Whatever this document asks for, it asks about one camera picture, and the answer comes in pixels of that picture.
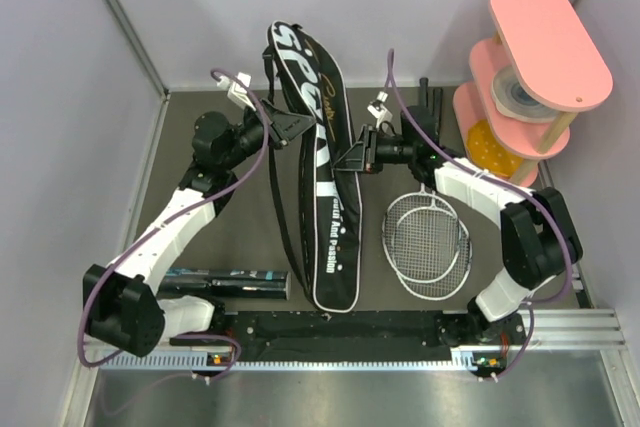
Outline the black shuttlecock tube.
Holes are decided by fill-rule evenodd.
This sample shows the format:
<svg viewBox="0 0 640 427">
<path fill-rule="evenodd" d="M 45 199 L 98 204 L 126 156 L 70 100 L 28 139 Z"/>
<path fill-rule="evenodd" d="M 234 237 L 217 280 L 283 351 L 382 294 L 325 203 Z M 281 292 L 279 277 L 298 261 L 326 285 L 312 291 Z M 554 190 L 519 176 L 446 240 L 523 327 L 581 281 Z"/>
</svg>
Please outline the black shuttlecock tube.
<svg viewBox="0 0 640 427">
<path fill-rule="evenodd" d="M 192 296 L 288 300 L 291 282 L 286 271 L 171 268 L 162 279 L 159 291 Z"/>
</svg>

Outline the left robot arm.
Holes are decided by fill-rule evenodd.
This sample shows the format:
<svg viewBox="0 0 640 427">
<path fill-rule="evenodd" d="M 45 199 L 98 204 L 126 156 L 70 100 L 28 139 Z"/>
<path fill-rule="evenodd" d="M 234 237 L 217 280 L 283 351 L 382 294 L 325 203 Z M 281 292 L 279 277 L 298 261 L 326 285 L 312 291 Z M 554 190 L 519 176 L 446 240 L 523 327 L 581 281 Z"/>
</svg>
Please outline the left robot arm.
<svg viewBox="0 0 640 427">
<path fill-rule="evenodd" d="M 145 357 L 162 341 L 194 333 L 205 343 L 226 334 L 227 321 L 213 302 L 183 295 L 157 297 L 165 275 L 191 240 L 227 205 L 241 181 L 235 167 L 271 147 L 281 148 L 315 123 L 268 102 L 247 106 L 240 123 L 207 112 L 194 124 L 193 156 L 161 214 L 108 266 L 92 265 L 83 277 L 81 336 Z"/>
</svg>

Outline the black sport racket bag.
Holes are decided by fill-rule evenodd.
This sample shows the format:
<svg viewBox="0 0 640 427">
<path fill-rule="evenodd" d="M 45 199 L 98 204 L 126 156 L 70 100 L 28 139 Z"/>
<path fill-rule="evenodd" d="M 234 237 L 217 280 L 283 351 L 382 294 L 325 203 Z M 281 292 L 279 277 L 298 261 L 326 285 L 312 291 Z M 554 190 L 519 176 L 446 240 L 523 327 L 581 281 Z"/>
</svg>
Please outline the black sport racket bag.
<svg viewBox="0 0 640 427">
<path fill-rule="evenodd" d="M 337 171 L 354 144 L 344 78 L 335 58 L 297 24 L 275 21 L 263 52 L 270 83 L 278 83 L 288 110 L 309 116 L 301 140 L 299 228 L 305 290 L 316 308 L 342 314 L 359 298 L 362 194 L 359 177 Z"/>
</svg>

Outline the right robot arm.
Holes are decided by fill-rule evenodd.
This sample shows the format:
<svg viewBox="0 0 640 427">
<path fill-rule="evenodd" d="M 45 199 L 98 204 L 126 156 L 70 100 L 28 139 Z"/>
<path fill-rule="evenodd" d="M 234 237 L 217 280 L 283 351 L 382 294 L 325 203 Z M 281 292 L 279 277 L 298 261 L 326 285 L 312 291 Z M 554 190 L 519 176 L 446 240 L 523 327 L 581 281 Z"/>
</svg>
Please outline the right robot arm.
<svg viewBox="0 0 640 427">
<path fill-rule="evenodd" d="M 418 106 L 401 114 L 400 133 L 363 126 L 334 163 L 338 171 L 378 173 L 405 164 L 420 183 L 466 205 L 499 230 L 502 267 L 467 305 L 467 331 L 487 343 L 542 286 L 568 276 L 584 249 L 563 195 L 555 188 L 516 186 L 438 142 L 432 115 Z"/>
</svg>

